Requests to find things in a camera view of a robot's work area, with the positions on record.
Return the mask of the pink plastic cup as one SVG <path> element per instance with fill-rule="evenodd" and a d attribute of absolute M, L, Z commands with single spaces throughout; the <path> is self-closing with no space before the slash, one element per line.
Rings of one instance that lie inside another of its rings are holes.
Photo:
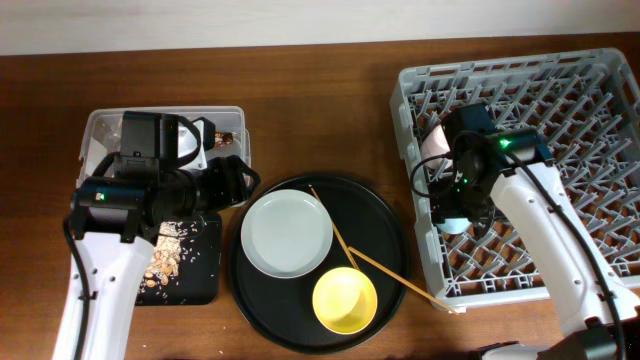
<path fill-rule="evenodd" d="M 444 130 L 441 125 L 437 125 L 424 139 L 420 146 L 420 152 L 423 159 L 435 157 L 437 155 L 444 155 L 450 151 Z M 446 169 L 449 169 L 452 165 L 452 161 L 446 158 L 434 158 L 426 163 L 426 167 L 433 170 L 438 170 L 442 164 Z"/>

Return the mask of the blue plastic cup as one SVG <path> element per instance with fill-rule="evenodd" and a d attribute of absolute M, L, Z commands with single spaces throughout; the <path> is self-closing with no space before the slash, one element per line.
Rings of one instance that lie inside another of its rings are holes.
<path fill-rule="evenodd" d="M 466 218 L 448 218 L 442 223 L 437 223 L 436 227 L 443 233 L 458 235 L 467 231 L 471 222 Z"/>

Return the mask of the light grey plate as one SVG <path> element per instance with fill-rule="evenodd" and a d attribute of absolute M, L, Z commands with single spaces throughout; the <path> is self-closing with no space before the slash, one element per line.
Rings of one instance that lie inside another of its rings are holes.
<path fill-rule="evenodd" d="M 270 192 L 251 205 L 241 225 L 241 245 L 249 262 L 273 278 L 310 273 L 326 258 L 333 241 L 324 205 L 294 189 Z"/>

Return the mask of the food scraps and rice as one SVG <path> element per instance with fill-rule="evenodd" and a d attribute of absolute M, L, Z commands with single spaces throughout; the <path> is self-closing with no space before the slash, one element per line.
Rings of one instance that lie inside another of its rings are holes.
<path fill-rule="evenodd" d="M 168 299 L 168 290 L 182 283 L 180 276 L 200 255 L 195 240 L 202 233 L 201 222 L 164 222 L 140 283 L 138 295 L 159 295 Z"/>

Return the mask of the wooden chopstick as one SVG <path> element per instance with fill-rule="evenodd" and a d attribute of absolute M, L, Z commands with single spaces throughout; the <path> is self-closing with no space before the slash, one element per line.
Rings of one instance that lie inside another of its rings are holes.
<path fill-rule="evenodd" d="M 432 295 L 430 295 L 429 293 L 427 293 L 426 291 L 422 290 L 421 288 L 419 288 L 418 286 L 414 285 L 413 283 L 411 283 L 410 281 L 406 280 L 405 278 L 401 277 L 400 275 L 396 274 L 395 272 L 391 271 L 390 269 L 388 269 L 387 267 L 383 266 L 382 264 L 378 263 L 377 261 L 373 260 L 372 258 L 368 257 L 367 255 L 365 255 L 364 253 L 358 251 L 357 249 L 355 249 L 352 246 L 348 246 L 347 249 L 354 255 L 356 255 L 357 257 L 359 257 L 360 259 L 364 260 L 365 262 L 369 263 L 370 265 L 374 266 L 375 268 L 377 268 L 378 270 L 382 271 L 383 273 L 385 273 L 386 275 L 388 275 L 389 277 L 393 278 L 394 280 L 396 280 L 397 282 L 401 283 L 402 285 L 404 285 L 405 287 L 411 289 L 412 291 L 416 292 L 417 294 L 423 296 L 424 298 L 426 298 L 427 300 L 435 303 L 436 305 L 438 305 L 439 307 L 441 307 L 442 309 L 446 310 L 448 313 L 450 314 L 454 314 L 454 315 L 459 315 L 459 313 L 454 310 L 453 308 L 449 307 L 448 305 L 444 304 L 442 301 L 437 300 L 435 297 L 433 297 Z"/>
<path fill-rule="evenodd" d="M 318 193 L 316 192 L 316 190 L 314 189 L 314 187 L 312 185 L 309 185 L 309 189 L 311 191 L 311 193 L 313 194 L 313 196 L 321 203 L 324 205 L 324 203 L 322 202 L 321 198 L 319 197 Z M 333 229 L 333 233 L 336 237 L 336 239 L 338 240 L 338 243 L 340 244 L 343 252 L 345 253 L 346 257 L 349 260 L 349 263 L 351 264 L 351 266 L 360 271 L 359 266 L 357 265 L 357 263 L 355 262 L 351 252 L 349 251 L 348 246 L 346 245 L 346 242 L 344 241 L 341 233 L 339 232 L 338 228 L 336 227 L 335 223 L 333 222 L 333 219 L 330 217 L 331 220 L 331 225 L 332 225 L 332 229 Z"/>

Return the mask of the yellow bowl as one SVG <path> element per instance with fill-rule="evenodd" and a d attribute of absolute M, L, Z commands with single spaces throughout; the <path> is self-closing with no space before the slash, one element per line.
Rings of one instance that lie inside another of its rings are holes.
<path fill-rule="evenodd" d="M 316 282 L 312 307 L 326 329 L 339 335 L 352 335 L 373 321 L 378 308 L 377 291 L 363 272 L 338 267 L 324 273 Z"/>

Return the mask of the gold snack wrapper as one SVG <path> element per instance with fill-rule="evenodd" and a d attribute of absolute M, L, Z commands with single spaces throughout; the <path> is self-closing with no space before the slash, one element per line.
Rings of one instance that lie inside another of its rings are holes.
<path fill-rule="evenodd" d="M 235 134 L 232 132 L 216 132 L 214 146 L 216 148 L 225 147 L 235 142 Z"/>

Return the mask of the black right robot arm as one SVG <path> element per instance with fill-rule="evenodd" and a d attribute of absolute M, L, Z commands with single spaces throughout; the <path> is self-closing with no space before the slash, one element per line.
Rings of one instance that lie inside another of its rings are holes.
<path fill-rule="evenodd" d="M 505 217 L 542 277 L 563 334 L 548 348 L 502 342 L 473 358 L 638 358 L 639 297 L 596 247 L 543 137 L 533 128 L 498 129 L 482 105 L 454 110 L 442 129 L 452 174 L 429 186 L 433 224 L 448 232 L 455 219 Z"/>

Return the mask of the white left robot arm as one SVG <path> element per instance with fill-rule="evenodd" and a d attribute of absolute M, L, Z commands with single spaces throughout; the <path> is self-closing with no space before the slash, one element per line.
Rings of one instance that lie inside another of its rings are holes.
<path fill-rule="evenodd" d="M 71 269 L 54 358 L 123 358 L 162 225 L 250 199 L 260 177 L 241 157 L 206 157 L 216 132 L 205 117 L 123 113 L 117 149 L 79 183 L 63 221 Z"/>

